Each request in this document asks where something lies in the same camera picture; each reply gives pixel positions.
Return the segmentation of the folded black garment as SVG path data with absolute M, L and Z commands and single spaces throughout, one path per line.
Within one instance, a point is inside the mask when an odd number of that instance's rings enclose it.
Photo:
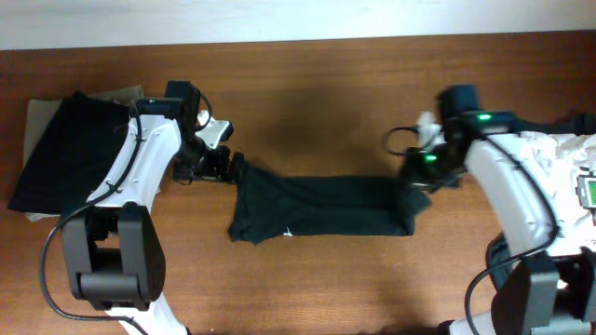
M 58 214 L 85 204 L 120 151 L 129 107 L 80 92 L 65 99 L 36 144 L 7 208 Z

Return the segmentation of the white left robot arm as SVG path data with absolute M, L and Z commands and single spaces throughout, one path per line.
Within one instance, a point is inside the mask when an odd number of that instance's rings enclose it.
M 126 139 L 86 203 L 61 217 L 73 296 L 129 334 L 186 334 L 163 293 L 166 259 L 151 218 L 167 171 L 178 182 L 233 183 L 242 154 L 225 142 L 234 128 L 212 115 L 208 99 L 188 81 L 171 80 L 161 98 L 129 109 Z

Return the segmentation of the folded beige garment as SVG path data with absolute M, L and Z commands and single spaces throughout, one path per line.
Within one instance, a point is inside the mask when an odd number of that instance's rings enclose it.
M 132 101 L 142 98 L 143 91 L 142 87 L 138 85 L 117 90 L 90 93 L 88 97 L 99 101 L 129 105 Z M 61 103 L 62 100 L 29 100 L 23 140 L 23 168 L 26 167 L 37 143 L 41 140 L 49 122 L 58 111 Z

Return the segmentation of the dark green t-shirt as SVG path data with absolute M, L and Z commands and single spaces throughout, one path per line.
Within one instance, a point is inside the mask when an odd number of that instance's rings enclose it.
M 228 234 L 254 245 L 282 235 L 411 236 L 430 205 L 400 178 L 282 177 L 246 162 Z

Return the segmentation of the dark garment under pile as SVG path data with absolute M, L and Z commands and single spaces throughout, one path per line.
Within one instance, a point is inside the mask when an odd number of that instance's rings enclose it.
M 536 131 L 546 134 L 595 134 L 595 114 L 571 113 L 553 123 L 537 123 L 520 119 L 513 114 L 508 122 L 513 132 Z M 485 253 L 487 266 L 493 266 L 510 257 L 508 242 L 503 233 L 495 237 L 488 245 Z

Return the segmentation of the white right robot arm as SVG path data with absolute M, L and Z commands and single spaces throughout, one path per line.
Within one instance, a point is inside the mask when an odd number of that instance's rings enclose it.
M 501 235 L 482 277 L 488 311 L 439 325 L 441 334 L 591 334 L 595 330 L 595 117 L 525 121 L 481 107 L 476 88 L 456 85 L 422 115 L 418 143 L 400 176 L 417 191 L 456 187 L 472 176 Z

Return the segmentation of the white crumpled garment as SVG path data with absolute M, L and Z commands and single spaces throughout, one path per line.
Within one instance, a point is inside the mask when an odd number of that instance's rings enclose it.
M 498 141 L 524 164 L 553 208 L 560 233 L 549 254 L 574 254 L 582 247 L 594 250 L 595 209 L 581 207 L 576 179 L 583 171 L 595 174 L 595 137 L 524 131 Z

